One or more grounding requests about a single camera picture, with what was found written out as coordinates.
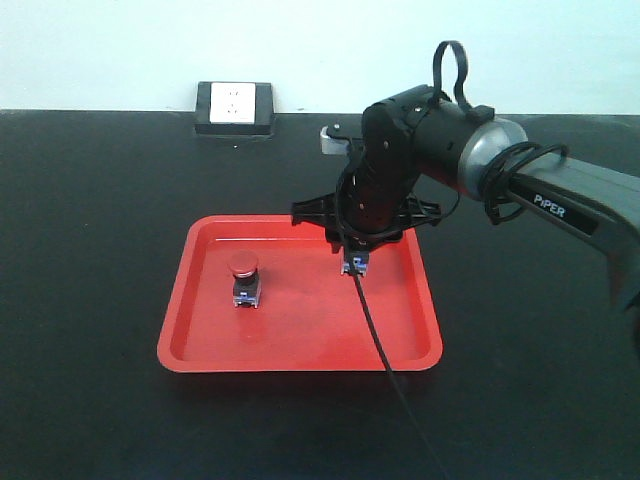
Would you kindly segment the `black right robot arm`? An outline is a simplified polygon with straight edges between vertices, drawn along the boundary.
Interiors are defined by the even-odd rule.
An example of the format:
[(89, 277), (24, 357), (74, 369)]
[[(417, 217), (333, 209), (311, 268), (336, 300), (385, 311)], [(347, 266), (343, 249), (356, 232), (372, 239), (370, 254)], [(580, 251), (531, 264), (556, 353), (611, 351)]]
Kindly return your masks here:
[(531, 142), (486, 106), (464, 109), (427, 85), (368, 107), (363, 151), (336, 189), (338, 225), (380, 242), (419, 176), (483, 203), (493, 224), (531, 210), (601, 252), (612, 305), (639, 305), (639, 180), (571, 157), (562, 144)]

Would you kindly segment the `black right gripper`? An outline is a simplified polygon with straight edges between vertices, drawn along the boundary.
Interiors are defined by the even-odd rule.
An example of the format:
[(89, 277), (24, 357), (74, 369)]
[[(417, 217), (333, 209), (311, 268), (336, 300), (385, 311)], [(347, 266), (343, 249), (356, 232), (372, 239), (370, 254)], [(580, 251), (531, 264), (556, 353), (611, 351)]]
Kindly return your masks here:
[[(340, 199), (345, 232), (358, 248), (375, 250), (396, 241), (402, 230), (441, 222), (438, 203), (408, 196), (420, 175), (410, 112), (409, 104), (391, 97), (362, 115), (363, 152)], [(339, 234), (337, 212), (334, 193), (294, 202), (291, 224), (309, 223)]]

